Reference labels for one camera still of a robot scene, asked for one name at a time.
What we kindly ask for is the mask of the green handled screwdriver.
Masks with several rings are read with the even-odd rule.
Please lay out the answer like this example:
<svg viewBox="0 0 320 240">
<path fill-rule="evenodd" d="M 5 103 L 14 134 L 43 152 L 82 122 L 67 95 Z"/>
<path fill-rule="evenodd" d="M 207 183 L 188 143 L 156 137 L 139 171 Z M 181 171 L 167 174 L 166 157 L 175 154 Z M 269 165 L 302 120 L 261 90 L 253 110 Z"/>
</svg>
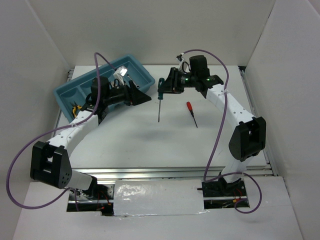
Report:
<svg viewBox="0 0 320 240">
<path fill-rule="evenodd" d="M 158 97 L 157 99 L 159 100 L 159 105 L 158 105 L 158 117 L 157 117 L 157 122 L 160 122 L 160 118 L 161 118 L 161 103 L 163 100 L 163 92 L 160 91 L 161 86 L 163 85 L 163 83 L 165 82 L 165 79 L 163 77 L 161 77 L 158 80 Z"/>
</svg>

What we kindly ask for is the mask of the yellow black needle-nose pliers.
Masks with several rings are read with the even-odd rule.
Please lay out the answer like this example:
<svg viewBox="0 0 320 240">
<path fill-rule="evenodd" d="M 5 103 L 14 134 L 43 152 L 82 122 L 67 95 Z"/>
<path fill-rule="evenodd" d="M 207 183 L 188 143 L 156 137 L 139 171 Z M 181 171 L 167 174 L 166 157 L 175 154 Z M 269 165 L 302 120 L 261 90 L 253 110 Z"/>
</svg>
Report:
<svg viewBox="0 0 320 240">
<path fill-rule="evenodd" d="M 73 115 L 73 117 L 74 118 L 76 118 L 77 117 L 77 111 L 80 111 L 81 109 L 82 109 L 82 106 L 81 105 L 79 105 L 79 104 L 77 104 L 75 101 L 72 103 L 70 103 L 71 104 L 71 106 L 72 106 L 72 115 Z"/>
</svg>

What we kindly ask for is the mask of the small silver ratchet wrench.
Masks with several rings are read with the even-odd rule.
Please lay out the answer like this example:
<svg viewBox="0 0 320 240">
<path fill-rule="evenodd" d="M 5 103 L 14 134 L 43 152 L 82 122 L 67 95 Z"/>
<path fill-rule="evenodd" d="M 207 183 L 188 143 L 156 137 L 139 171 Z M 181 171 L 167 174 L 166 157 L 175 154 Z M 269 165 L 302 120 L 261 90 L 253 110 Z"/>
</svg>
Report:
<svg viewBox="0 0 320 240">
<path fill-rule="evenodd" d="M 133 82 L 133 84 L 135 85 L 136 88 L 138 88 L 138 89 L 140 88 L 140 85 L 138 85 L 133 79 L 130 79 L 130 80 Z"/>
</svg>

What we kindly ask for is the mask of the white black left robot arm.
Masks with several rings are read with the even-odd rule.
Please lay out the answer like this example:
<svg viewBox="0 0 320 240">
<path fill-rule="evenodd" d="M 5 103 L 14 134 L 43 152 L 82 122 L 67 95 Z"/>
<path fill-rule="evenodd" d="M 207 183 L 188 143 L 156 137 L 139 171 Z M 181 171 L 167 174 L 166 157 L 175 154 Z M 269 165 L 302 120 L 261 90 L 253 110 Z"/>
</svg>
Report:
<svg viewBox="0 0 320 240">
<path fill-rule="evenodd" d="M 47 142 L 38 141 L 32 147 L 30 177 L 58 189 L 73 188 L 88 200 L 96 198 L 107 187 L 96 177 L 73 170 L 70 156 L 77 145 L 96 129 L 109 112 L 109 106 L 137 106 L 151 97 L 140 91 L 132 80 L 112 87 L 107 77 L 94 78 L 85 104 L 68 128 Z"/>
</svg>

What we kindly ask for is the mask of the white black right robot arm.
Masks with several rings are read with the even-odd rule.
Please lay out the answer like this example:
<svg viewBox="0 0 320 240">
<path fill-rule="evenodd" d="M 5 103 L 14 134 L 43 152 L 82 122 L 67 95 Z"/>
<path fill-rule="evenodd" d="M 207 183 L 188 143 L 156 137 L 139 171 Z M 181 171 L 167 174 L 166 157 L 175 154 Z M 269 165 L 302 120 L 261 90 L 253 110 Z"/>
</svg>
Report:
<svg viewBox="0 0 320 240">
<path fill-rule="evenodd" d="M 228 143 L 230 161 L 220 172 L 215 189 L 229 196 L 239 187 L 249 162 L 265 148 L 266 121 L 246 110 L 228 92 L 227 84 L 210 73 L 204 55 L 185 61 L 180 54 L 177 59 L 179 66 L 171 67 L 168 77 L 158 81 L 158 99 L 161 101 L 165 94 L 181 94 L 186 88 L 194 88 L 222 113 L 223 122 L 228 122 L 232 131 Z"/>
</svg>

